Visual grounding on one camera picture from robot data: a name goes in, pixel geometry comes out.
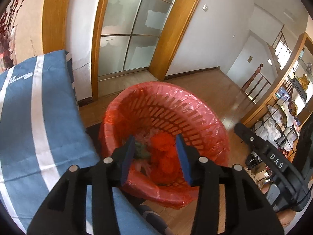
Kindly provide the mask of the wooden stair railing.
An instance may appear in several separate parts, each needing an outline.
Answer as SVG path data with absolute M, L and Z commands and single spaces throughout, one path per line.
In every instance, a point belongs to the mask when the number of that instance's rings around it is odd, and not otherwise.
M 246 94 L 247 98 L 253 104 L 257 103 L 257 98 L 265 90 L 265 88 L 272 85 L 270 81 L 261 73 L 263 66 L 264 65 L 261 63 L 241 88 L 242 92 Z

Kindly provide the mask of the green wrapper scrap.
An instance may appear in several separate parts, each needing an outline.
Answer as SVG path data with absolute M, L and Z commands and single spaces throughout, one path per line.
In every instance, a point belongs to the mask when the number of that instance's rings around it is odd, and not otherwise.
M 147 160 L 151 157 L 150 152 L 147 150 L 147 146 L 138 141 L 135 141 L 135 153 L 134 158 L 140 160 Z

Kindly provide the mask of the frosted glass sliding door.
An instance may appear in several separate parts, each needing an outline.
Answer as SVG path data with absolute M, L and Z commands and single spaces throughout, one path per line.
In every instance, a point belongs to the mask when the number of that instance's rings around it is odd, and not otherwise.
M 103 81 L 149 71 L 163 80 L 200 0 L 99 0 L 91 52 L 92 98 Z

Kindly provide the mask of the crumpled red plastic bag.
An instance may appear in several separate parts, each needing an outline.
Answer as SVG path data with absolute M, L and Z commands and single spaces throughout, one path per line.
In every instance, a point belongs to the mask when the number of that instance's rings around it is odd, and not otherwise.
M 174 137 L 166 132 L 159 132 L 151 137 L 150 143 L 152 181 L 165 185 L 182 179 L 183 173 Z

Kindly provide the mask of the white wall switch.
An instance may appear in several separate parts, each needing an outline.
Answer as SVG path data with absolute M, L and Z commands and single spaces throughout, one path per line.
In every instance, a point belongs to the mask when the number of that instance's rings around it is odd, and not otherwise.
M 204 4 L 202 10 L 206 12 L 208 10 L 208 6 L 206 4 Z

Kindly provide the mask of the metal storage shelf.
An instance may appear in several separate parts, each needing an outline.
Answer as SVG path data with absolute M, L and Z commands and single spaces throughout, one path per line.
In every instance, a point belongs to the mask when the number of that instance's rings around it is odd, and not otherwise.
M 287 77 L 286 81 L 275 93 L 277 101 L 266 106 L 266 113 L 252 127 L 252 131 L 264 140 L 287 154 L 294 151 L 294 142 L 300 136 L 297 118 L 298 107 L 292 99 L 297 92 L 302 101 L 306 101 L 310 81 L 306 74 L 301 77 Z

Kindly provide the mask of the blue white striped tablecloth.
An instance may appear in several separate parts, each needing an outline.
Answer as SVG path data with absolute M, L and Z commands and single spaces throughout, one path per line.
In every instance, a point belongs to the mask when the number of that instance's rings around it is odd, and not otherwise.
M 1 74 L 1 234 L 94 234 L 95 151 L 78 112 L 69 54 L 29 58 Z M 112 189 L 120 234 L 157 234 Z

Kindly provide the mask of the red lined trash basket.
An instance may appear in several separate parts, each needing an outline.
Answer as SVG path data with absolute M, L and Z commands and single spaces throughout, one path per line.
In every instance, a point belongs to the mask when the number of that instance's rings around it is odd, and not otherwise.
M 214 111 L 191 92 L 157 81 L 128 87 L 109 104 L 100 126 L 101 154 L 112 155 L 130 136 L 150 152 L 150 139 L 159 132 L 171 134 L 174 139 L 181 134 L 201 156 L 217 165 L 228 164 L 228 134 Z M 159 185 L 152 181 L 150 172 L 151 157 L 134 159 L 123 190 L 173 209 L 197 199 L 198 188 L 190 187 L 183 178 Z

